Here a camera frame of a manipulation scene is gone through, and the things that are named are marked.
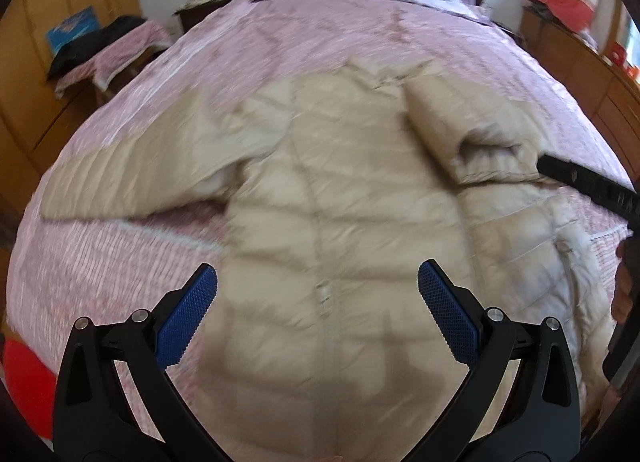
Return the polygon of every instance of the finger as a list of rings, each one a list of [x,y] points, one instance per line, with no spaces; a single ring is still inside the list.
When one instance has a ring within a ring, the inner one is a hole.
[[[634,282],[631,279],[628,268],[626,268],[625,264],[620,264],[616,271],[615,293],[623,293],[628,296],[631,293],[631,287],[633,284]]]
[[[611,303],[611,315],[618,323],[624,323],[631,312],[633,301],[628,295],[616,293]]]

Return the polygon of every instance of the red fabric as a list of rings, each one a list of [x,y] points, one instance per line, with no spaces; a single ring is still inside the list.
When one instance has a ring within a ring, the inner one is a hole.
[[[595,10],[586,0],[538,0],[544,2],[549,10],[574,33],[588,28]]]
[[[29,348],[7,339],[2,368],[6,389],[27,424],[43,438],[52,439],[56,377]]]

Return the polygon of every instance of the pink cloth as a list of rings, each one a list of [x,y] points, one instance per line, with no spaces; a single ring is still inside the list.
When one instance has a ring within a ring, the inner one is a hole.
[[[95,86],[104,92],[116,74],[135,62],[146,49],[164,51],[171,44],[171,36],[166,29],[158,22],[148,20],[67,72],[56,83],[56,96],[62,97],[71,85],[88,78],[92,78]]]
[[[184,89],[200,85],[223,113],[257,86],[288,74],[338,67],[353,54],[397,62],[438,58],[460,76],[538,103],[550,132],[572,160],[628,182],[604,139],[567,90],[497,28],[393,0],[234,0],[148,65],[90,117],[58,163],[145,129]],[[199,203],[142,221],[44,222],[39,206],[47,172],[28,205],[10,262],[9,324],[54,372],[74,320],[124,320],[181,287],[201,262],[217,266],[224,218]],[[619,219],[568,192],[588,232],[611,293]],[[200,330],[168,369],[193,402]],[[123,385],[145,431],[154,428],[128,374]]]

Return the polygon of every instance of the beige puffer jacket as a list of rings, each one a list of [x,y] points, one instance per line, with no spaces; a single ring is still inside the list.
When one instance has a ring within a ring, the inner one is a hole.
[[[206,317],[198,417],[236,461],[402,459],[466,373],[417,291],[428,258],[513,320],[558,317],[583,409],[600,397],[611,323],[588,237],[553,187],[515,182],[548,147],[535,108],[424,66],[286,88],[296,115],[230,201]],[[510,182],[461,184],[490,179]]]

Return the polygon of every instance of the nightstand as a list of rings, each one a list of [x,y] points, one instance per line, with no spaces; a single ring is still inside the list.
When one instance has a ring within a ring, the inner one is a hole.
[[[191,5],[177,10],[174,15],[180,17],[182,30],[186,33],[194,25],[202,22],[216,9],[226,6],[232,0],[209,0],[203,4]]]

